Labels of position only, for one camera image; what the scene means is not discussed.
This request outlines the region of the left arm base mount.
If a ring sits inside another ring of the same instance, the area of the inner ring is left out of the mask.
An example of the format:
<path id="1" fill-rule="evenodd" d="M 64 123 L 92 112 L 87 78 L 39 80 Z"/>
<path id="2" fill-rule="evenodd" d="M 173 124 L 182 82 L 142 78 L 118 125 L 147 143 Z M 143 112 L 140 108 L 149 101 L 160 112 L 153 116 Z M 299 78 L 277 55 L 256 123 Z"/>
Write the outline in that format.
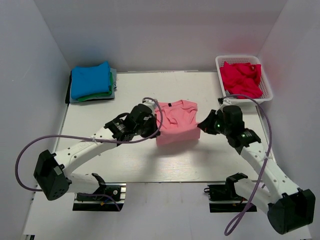
<path id="1" fill-rule="evenodd" d="M 125 183 L 106 183 L 97 173 L 91 174 L 99 187 L 91 194 L 77 193 L 73 202 L 76 212 L 120 212 L 126 198 Z"/>

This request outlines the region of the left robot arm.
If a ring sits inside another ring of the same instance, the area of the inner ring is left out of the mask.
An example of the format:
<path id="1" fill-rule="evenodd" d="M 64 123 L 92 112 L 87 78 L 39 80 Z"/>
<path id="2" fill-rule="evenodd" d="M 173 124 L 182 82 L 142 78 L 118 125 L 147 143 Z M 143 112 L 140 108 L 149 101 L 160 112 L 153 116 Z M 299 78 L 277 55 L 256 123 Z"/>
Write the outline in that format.
<path id="1" fill-rule="evenodd" d="M 130 113 L 123 113 L 106 123 L 89 140 L 66 149 L 43 151 L 37 160 L 34 178 L 49 201 L 66 193 L 76 193 L 99 200 L 105 196 L 106 182 L 97 173 L 77 174 L 75 170 L 94 157 L 121 144 L 131 144 L 135 136 L 143 139 L 159 135 L 156 104 L 146 100 Z"/>

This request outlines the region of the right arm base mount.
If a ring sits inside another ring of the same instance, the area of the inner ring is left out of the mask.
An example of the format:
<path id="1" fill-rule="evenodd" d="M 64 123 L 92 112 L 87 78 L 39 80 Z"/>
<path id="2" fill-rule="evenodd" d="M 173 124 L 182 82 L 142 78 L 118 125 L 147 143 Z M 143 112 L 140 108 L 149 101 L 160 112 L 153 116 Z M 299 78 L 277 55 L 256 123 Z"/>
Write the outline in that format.
<path id="1" fill-rule="evenodd" d="M 247 199 L 236 194 L 234 183 L 247 179 L 243 173 L 236 173 L 226 178 L 224 183 L 209 184 L 204 188 L 208 195 L 210 213 L 240 213 L 244 210 Z"/>

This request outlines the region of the pink t-shirt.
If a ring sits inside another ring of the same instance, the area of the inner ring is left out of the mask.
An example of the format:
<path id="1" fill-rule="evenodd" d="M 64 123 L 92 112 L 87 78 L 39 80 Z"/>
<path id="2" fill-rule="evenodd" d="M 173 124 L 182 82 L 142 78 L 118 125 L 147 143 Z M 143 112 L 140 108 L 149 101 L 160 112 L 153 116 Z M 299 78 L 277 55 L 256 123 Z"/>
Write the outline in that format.
<path id="1" fill-rule="evenodd" d="M 197 103 L 181 99 L 160 102 L 159 105 L 155 110 L 157 126 L 160 127 L 160 135 L 156 137 L 158 146 L 200 138 L 201 130 L 196 121 Z"/>

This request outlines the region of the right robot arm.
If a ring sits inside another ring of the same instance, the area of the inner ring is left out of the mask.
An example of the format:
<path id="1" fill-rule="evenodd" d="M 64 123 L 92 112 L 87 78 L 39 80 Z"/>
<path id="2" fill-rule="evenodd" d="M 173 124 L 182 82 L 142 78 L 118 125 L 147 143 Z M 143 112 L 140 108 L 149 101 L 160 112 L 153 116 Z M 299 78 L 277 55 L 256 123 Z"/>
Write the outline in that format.
<path id="1" fill-rule="evenodd" d="M 258 174 L 265 189 L 243 173 L 226 178 L 226 195 L 236 200 L 242 197 L 264 212 L 273 229 L 284 235 L 311 224 L 314 220 L 316 197 L 310 189 L 301 189 L 268 158 L 261 139 L 245 127 L 239 106 L 229 105 L 211 110 L 198 128 L 210 135 L 222 134 L 228 144 L 246 160 Z"/>

